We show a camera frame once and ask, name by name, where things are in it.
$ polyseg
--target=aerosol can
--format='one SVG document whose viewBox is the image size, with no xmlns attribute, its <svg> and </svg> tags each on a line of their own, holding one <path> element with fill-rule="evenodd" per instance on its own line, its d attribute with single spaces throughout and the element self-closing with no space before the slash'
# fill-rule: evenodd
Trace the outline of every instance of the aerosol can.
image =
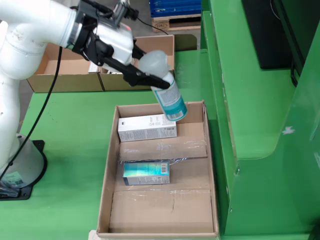
<svg viewBox="0 0 320 240">
<path fill-rule="evenodd" d="M 161 105 L 162 111 L 170 121 L 183 119 L 187 114 L 187 107 L 178 89 L 174 76 L 169 72 L 168 56 L 160 50 L 145 54 L 139 61 L 139 69 L 152 74 L 170 84 L 168 89 L 152 86 L 151 89 Z"/>
</svg>

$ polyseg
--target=cardboard box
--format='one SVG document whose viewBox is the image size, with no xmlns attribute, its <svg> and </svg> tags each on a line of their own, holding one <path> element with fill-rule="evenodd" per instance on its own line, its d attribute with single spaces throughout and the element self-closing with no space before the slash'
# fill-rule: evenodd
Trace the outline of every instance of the cardboard box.
<svg viewBox="0 0 320 240">
<path fill-rule="evenodd" d="M 56 73 L 59 47 L 49 43 L 36 73 L 27 81 L 35 93 L 47 93 Z M 97 72 L 89 73 L 90 62 L 69 49 L 63 49 L 60 70 L 53 92 L 102 92 Z"/>
<path fill-rule="evenodd" d="M 174 74 L 175 71 L 175 36 L 174 35 L 158 35 L 158 36 L 144 36 L 137 37 L 136 43 L 146 53 L 154 50 L 162 50 L 168 55 L 167 63 L 170 66 L 170 71 Z M 139 68 L 139 60 L 134 61 L 133 64 Z M 103 83 L 105 91 L 119 91 L 119 90 L 149 90 L 149 86 L 130 86 L 124 81 L 124 76 L 120 74 L 109 74 L 108 70 L 100 67 L 99 76 Z"/>
<path fill-rule="evenodd" d="M 96 231 L 100 238 L 217 238 L 218 212 L 206 106 L 204 102 L 187 102 L 186 106 L 188 114 L 177 122 L 178 137 L 133 142 L 120 142 L 119 118 L 160 114 L 160 105 L 115 108 Z M 131 161 L 150 156 L 153 158 L 149 159 L 187 159 L 170 166 L 170 184 L 125 185 L 121 157 Z"/>
<path fill-rule="evenodd" d="M 137 37 L 136 44 L 145 52 L 162 50 L 168 55 L 170 71 L 175 69 L 175 36 Z M 27 79 L 35 93 L 47 93 L 55 76 L 59 47 L 49 43 L 45 49 L 41 64 L 36 73 Z M 139 61 L 134 61 L 139 68 Z M 122 90 L 149 90 L 149 86 L 134 86 L 124 81 L 120 74 L 108 74 L 108 70 L 98 67 L 92 71 L 90 62 L 69 49 L 63 49 L 59 77 L 53 88 L 54 93 L 61 92 L 101 92 Z"/>
<path fill-rule="evenodd" d="M 174 138 L 177 124 L 164 114 L 125 117 L 119 118 L 118 133 L 121 142 Z"/>
</svg>

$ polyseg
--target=blue crate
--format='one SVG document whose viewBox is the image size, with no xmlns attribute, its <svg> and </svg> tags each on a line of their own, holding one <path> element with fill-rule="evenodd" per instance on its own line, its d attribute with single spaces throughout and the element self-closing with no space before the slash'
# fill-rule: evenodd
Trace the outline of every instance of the blue crate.
<svg viewBox="0 0 320 240">
<path fill-rule="evenodd" d="M 201 14 L 201 0 L 149 0 L 151 17 Z"/>
</svg>

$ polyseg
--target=wooden pallet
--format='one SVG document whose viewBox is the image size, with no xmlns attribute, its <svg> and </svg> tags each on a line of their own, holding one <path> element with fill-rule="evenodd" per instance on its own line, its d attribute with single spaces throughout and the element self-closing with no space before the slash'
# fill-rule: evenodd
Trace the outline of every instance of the wooden pallet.
<svg viewBox="0 0 320 240">
<path fill-rule="evenodd" d="M 201 14 L 153 17 L 152 26 L 164 31 L 200 29 Z M 153 31 L 160 33 L 158 29 L 153 28 Z"/>
</svg>

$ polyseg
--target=green workbench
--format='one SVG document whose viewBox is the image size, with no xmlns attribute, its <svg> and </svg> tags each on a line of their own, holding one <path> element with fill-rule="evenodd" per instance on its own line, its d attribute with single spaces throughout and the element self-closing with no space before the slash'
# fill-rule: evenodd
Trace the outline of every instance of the green workbench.
<svg viewBox="0 0 320 240">
<path fill-rule="evenodd" d="M 176 81 L 185 101 L 215 105 L 206 50 L 177 52 Z M 46 98 L 34 93 L 21 134 L 27 135 Z M 152 91 L 53 93 L 31 139 L 44 140 L 48 168 L 26 201 L 1 202 L 0 238 L 84 240 L 96 229 L 116 105 L 152 104 Z"/>
<path fill-rule="evenodd" d="M 175 77 L 185 101 L 207 107 L 221 238 L 307 240 L 320 216 L 320 48 L 311 46 L 294 88 L 289 70 L 260 69 L 241 0 L 202 7 L 201 49 L 176 52 Z M 33 94 L 22 134 L 46 95 Z M 29 200 L 1 202 L 0 238 L 87 239 L 115 106 L 151 103 L 147 90 L 53 93 L 31 136 L 45 141 L 47 171 Z"/>
</svg>

